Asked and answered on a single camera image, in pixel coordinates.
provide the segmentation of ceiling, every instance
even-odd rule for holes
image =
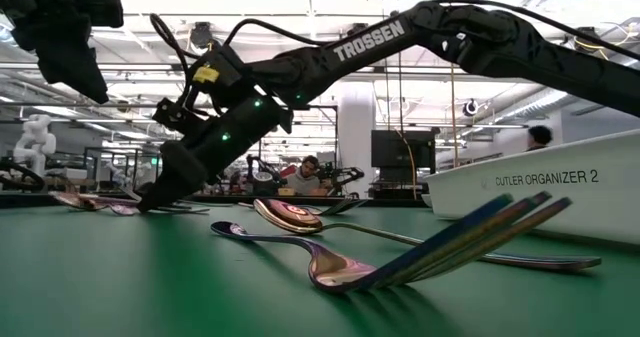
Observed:
[[[159,138],[177,138],[166,129],[150,123],[153,106],[164,97],[176,98],[181,91],[182,75],[171,71],[169,64],[177,63],[175,53],[155,34],[149,14],[157,13],[172,28],[184,48],[188,48],[190,30],[196,22],[210,22],[213,35],[224,39],[229,31],[244,18],[258,18],[296,34],[319,40],[335,40],[343,36],[353,23],[374,24],[391,11],[404,10],[423,0],[122,0],[125,10],[125,25],[120,29],[95,28],[90,44],[97,50],[97,59],[103,65],[103,73],[109,84],[112,102],[129,102],[140,105],[126,112],[116,109],[98,109],[97,107],[77,107],[73,112],[69,108],[51,109],[59,118],[69,118],[75,113],[91,122],[91,125],[109,131],[136,132],[136,137],[150,136]],[[494,0],[543,14],[571,27],[594,26],[603,33],[616,24],[635,17],[640,0]],[[0,20],[6,26],[8,21]],[[563,33],[547,25],[532,21],[538,31],[547,39],[561,41]],[[629,30],[636,26],[627,26]],[[18,63],[11,67],[14,75],[2,76],[0,94],[8,98],[2,83],[18,82],[16,73],[23,78],[44,83],[37,68],[31,64],[35,58],[10,46],[10,40],[0,43],[0,66]],[[232,43],[233,48],[244,61],[270,59],[278,53],[298,48],[295,41],[278,36],[256,26],[244,27]],[[390,56],[376,65],[401,66],[403,73],[413,69],[410,80],[400,82],[396,73],[354,74],[345,79],[369,81],[378,98],[378,123],[400,122],[402,115],[406,123],[445,123],[452,122],[452,111],[461,117],[461,106],[470,99],[480,103],[486,115],[508,108],[517,101],[540,90],[541,86],[521,80],[491,80],[469,76],[456,71],[450,76],[450,65],[431,52],[413,47],[401,54]],[[51,86],[61,93],[32,88],[29,94],[14,93],[14,102],[32,103],[71,103],[79,100],[77,93],[64,85]],[[335,89],[329,89],[313,102],[314,105],[336,105]],[[207,98],[201,96],[199,103],[207,104]],[[296,120],[302,125],[296,126],[290,136],[283,131],[273,133],[266,140],[273,156],[279,154],[309,154],[318,151],[333,150],[335,111],[331,109],[311,109],[296,112]],[[106,120],[136,120],[110,123]],[[131,140],[125,133],[112,134],[116,139]],[[322,137],[313,143],[298,143],[305,137]]]

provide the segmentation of green tabletop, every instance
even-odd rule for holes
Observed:
[[[504,251],[599,255],[566,275],[475,262],[408,287],[328,295],[309,256],[213,235],[217,220],[282,233],[255,212],[117,217],[64,207],[0,210],[0,336],[635,336],[637,255],[522,237]],[[361,208],[349,220],[414,237],[446,223],[418,208]],[[402,244],[351,230],[314,237],[382,265]]]

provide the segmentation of desk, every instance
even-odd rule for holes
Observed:
[[[414,237],[447,226],[420,208],[360,208],[349,220]],[[409,287],[332,296],[295,246],[210,232],[229,220],[281,233],[254,211],[116,217],[65,207],[0,210],[0,336],[633,336],[640,258],[526,236],[505,251],[603,257],[581,275],[472,263]],[[382,265],[409,247],[350,230],[313,237]]]

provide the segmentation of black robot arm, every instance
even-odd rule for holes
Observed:
[[[421,2],[345,39],[248,66],[296,108],[349,73],[415,45],[469,74],[527,79],[640,117],[640,71],[550,43],[511,13],[471,5]]]

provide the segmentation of white wall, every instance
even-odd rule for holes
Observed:
[[[548,114],[544,120],[534,120],[528,122],[529,126],[547,126],[553,131],[553,141],[550,145],[559,145],[564,142],[562,132],[562,113],[556,111]],[[527,129],[503,129],[497,130],[493,142],[469,142],[467,148],[458,150],[459,158],[480,158],[497,153],[509,156],[522,153],[527,149]],[[436,163],[453,158],[453,150],[440,152],[436,155]]]
[[[102,136],[95,131],[70,128],[66,123],[52,123],[50,132],[56,135],[57,151],[83,154],[85,147],[101,147]],[[13,150],[22,135],[22,124],[0,124],[0,156]]]
[[[562,111],[562,136],[565,143],[640,129],[640,118],[611,108],[582,116],[572,115],[572,110]]]

